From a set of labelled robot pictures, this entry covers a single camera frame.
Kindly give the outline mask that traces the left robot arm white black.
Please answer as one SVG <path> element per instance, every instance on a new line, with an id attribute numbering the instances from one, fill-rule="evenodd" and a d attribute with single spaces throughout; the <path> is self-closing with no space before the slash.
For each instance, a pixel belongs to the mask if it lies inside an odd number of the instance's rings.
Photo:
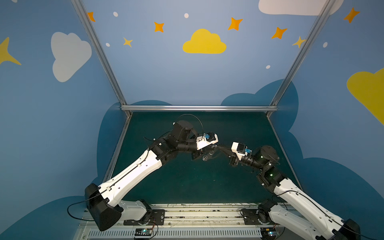
<path id="1" fill-rule="evenodd" d="M 150 221 L 152 208 L 144 200 L 123 201 L 124 196 L 152 172 L 164 166 L 179 153 L 200 154 L 219 141 L 213 132 L 198 135 L 187 121 L 174 123 L 172 131 L 160 137 L 130 166 L 110 180 L 90 184 L 85 189 L 86 205 L 98 229 L 106 231 L 119 221 L 144 224 Z"/>

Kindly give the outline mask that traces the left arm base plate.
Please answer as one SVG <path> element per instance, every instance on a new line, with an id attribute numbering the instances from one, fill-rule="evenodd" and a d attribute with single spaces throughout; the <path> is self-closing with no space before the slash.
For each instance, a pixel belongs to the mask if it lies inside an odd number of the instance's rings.
<path id="1" fill-rule="evenodd" d="M 140 220 L 125 220 L 124 226 L 145 226 L 156 223 L 158 226 L 164 225 L 165 210 L 150 210 Z"/>

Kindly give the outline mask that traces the aluminium frame post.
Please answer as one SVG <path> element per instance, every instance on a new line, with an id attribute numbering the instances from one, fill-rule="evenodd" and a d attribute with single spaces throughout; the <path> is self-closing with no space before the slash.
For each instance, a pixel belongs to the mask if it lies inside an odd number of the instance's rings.
<path id="1" fill-rule="evenodd" d="M 88 16 L 88 12 L 86 11 L 85 5 L 83 1 L 80 0 L 71 0 L 73 7 L 92 43 L 92 46 L 94 47 L 94 50 L 101 62 L 101 65 L 107 75 L 107 78 L 121 104 L 121 106 L 127 105 L 127 101 L 124 97 L 124 94 L 122 92 L 122 89 L 118 83 L 118 80 L 112 70 L 112 67 L 107 59 L 107 56 L 105 54 L 105 51 L 103 50 L 103 47 L 101 45 L 101 42 L 96 34 L 96 31 L 93 27 L 92 21 L 90 20 Z"/>
<path id="2" fill-rule="evenodd" d="M 268 119 L 272 116 L 273 112 L 276 112 L 278 110 L 278 104 L 279 104 L 280 100 L 282 99 L 284 93 L 286 92 L 289 85 L 291 84 L 294 76 L 296 75 L 297 71 L 299 70 L 300 66 L 302 65 L 304 59 L 306 58 L 312 45 L 316 41 L 322 28 L 326 24 L 328 18 L 331 15 L 331 10 L 332 10 L 332 8 L 336 2 L 337 2 L 336 0 L 325 1 L 323 8 L 321 9 L 318 17 L 316 18 L 313 26 L 311 27 L 311 29 L 307 35 L 306 41 L 300 47 L 300 50 L 299 50 L 293 64 L 291 65 L 287 75 L 285 76 L 284 80 L 282 81 L 280 87 L 278 88 L 275 96 L 273 97 L 273 99 L 270 103 L 270 110 L 268 110 L 266 112 L 266 116 Z"/>

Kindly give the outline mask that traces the aluminium frame back bar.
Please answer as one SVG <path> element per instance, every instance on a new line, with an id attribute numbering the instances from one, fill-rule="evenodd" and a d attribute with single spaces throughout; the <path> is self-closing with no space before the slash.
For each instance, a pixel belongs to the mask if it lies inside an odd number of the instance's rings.
<path id="1" fill-rule="evenodd" d="M 173 112 L 276 112 L 276 106 L 151 106 L 122 105 L 123 111 L 173 111 Z"/>

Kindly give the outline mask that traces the aluminium frame right post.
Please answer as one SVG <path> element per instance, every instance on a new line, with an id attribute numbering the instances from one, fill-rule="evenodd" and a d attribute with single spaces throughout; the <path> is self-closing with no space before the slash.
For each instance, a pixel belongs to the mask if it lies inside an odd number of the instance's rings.
<path id="1" fill-rule="evenodd" d="M 266 112 L 266 116 L 268 119 L 272 116 L 273 112 L 276 112 L 278 110 L 278 104 L 279 104 L 280 100 L 282 99 L 284 93 L 286 92 L 289 85 L 291 84 L 294 76 L 296 75 L 297 71 L 299 70 L 300 66 L 302 65 L 304 59 L 306 58 L 312 45 L 316 41 L 322 28 L 326 24 L 328 18 L 331 15 L 331 10 L 332 10 L 332 8 L 336 2 L 337 2 L 336 0 L 325 1 L 323 8 L 321 9 L 318 17 L 316 18 L 313 26 L 311 27 L 311 29 L 307 35 L 306 41 L 300 47 L 300 50 L 299 50 L 293 64 L 291 65 L 287 75 L 285 76 L 284 80 L 282 81 L 280 87 L 278 88 L 275 96 L 273 97 L 273 99 L 270 103 L 270 110 L 268 110 Z"/>

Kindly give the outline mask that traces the controller board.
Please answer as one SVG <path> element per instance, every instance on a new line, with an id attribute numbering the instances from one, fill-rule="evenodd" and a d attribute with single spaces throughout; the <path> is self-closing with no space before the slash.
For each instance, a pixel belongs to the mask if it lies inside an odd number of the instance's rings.
<path id="1" fill-rule="evenodd" d="M 278 233 L 275 229 L 270 228 L 261 228 L 261 240 L 275 240 L 278 236 Z"/>
<path id="2" fill-rule="evenodd" d="M 154 230 L 150 228 L 139 228 L 134 231 L 134 240 L 148 240 L 153 236 Z"/>

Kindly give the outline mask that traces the right controller board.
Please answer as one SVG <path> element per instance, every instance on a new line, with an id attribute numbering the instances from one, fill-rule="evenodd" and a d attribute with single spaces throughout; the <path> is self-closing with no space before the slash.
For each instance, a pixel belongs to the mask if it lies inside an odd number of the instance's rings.
<path id="1" fill-rule="evenodd" d="M 278 233 L 275 229 L 270 228 L 261 228 L 261 240 L 275 240 L 278 236 Z"/>

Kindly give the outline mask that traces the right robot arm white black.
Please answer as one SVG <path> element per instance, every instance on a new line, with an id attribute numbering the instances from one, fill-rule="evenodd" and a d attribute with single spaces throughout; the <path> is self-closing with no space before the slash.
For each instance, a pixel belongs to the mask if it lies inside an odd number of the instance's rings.
<path id="1" fill-rule="evenodd" d="M 266 200 L 258 206 L 260 224 L 281 225 L 305 240 L 361 239 L 361 229 L 355 221 L 333 214 L 280 172 L 276 167 L 280 158 L 273 147 L 263 146 L 251 151 L 246 145 L 234 142 L 230 148 L 218 147 L 218 150 L 229 157 L 231 165 L 241 164 L 258 170 L 261 185 L 300 213 L 297 216 L 276 201 Z"/>

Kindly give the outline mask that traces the metal keyring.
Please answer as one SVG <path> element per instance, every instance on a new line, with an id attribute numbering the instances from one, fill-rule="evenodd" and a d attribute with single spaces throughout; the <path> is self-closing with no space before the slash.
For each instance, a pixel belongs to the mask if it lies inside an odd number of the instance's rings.
<path id="1" fill-rule="evenodd" d="M 215 149 L 207 149 L 202 152 L 202 160 L 207 162 L 208 160 L 212 159 L 214 154 L 216 153 Z"/>

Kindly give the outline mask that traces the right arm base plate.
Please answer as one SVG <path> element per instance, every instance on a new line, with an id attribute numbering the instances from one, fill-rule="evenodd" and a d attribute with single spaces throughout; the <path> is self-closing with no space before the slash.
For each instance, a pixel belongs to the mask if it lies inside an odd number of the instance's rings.
<path id="1" fill-rule="evenodd" d="M 269 215 L 264 210 L 241 209 L 240 214 L 245 225 L 269 225 L 271 223 Z"/>

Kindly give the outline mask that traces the left controller board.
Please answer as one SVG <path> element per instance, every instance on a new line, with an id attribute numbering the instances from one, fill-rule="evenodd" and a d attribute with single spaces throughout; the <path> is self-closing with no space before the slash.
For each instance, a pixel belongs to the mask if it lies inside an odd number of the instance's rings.
<path id="1" fill-rule="evenodd" d="M 139 228 L 134 231 L 134 240 L 148 240 L 153 236 L 154 230 L 150 228 Z"/>

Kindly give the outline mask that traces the aluminium rail base front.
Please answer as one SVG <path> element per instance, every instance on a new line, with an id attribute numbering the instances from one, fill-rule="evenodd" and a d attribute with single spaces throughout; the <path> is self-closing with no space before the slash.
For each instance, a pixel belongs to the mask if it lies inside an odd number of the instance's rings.
<path id="1" fill-rule="evenodd" d="M 164 210 L 160 225 L 154 226 L 153 238 L 139 237 L 137 229 L 150 226 L 126 226 L 119 221 L 106 231 L 95 223 L 79 224 L 73 240 L 261 240 L 269 229 L 277 240 L 303 240 L 279 225 L 246 225 L 241 209 L 256 210 L 256 203 L 154 204 L 153 210 Z"/>

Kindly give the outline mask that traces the aluminium frame left post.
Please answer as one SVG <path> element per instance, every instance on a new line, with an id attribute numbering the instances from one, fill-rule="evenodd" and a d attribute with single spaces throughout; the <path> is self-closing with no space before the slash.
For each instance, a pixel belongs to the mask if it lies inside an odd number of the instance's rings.
<path id="1" fill-rule="evenodd" d="M 124 94 L 122 92 L 122 89 L 118 83 L 118 80 L 112 70 L 112 67 L 107 59 L 107 56 L 105 54 L 105 51 L 103 50 L 103 47 L 101 45 L 101 42 L 96 34 L 96 31 L 93 27 L 92 21 L 90 20 L 88 16 L 88 12 L 86 11 L 85 5 L 83 1 L 80 0 L 71 0 L 73 7 L 92 43 L 92 46 L 94 47 L 94 50 L 101 62 L 101 65 L 107 75 L 107 78 L 121 104 L 121 106 L 127 105 L 127 101 L 124 97 Z"/>

